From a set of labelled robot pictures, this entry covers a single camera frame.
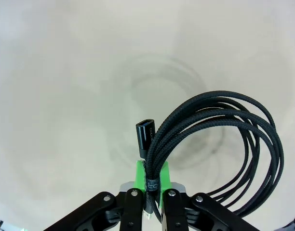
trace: white surface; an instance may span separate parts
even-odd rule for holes
[[[100,191],[116,194],[134,179],[134,125],[158,127],[208,90],[249,95],[274,116],[283,176],[246,220],[264,231],[286,225],[295,217],[295,0],[0,0],[0,219],[39,231]],[[262,147],[234,208],[266,174]],[[190,195],[209,192],[242,158],[235,129],[203,131],[172,154],[171,179]],[[161,227],[153,219],[144,230]]]

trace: black connector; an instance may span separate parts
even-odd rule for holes
[[[145,119],[136,124],[140,157],[147,158],[148,149],[155,136],[155,123],[153,119]]]

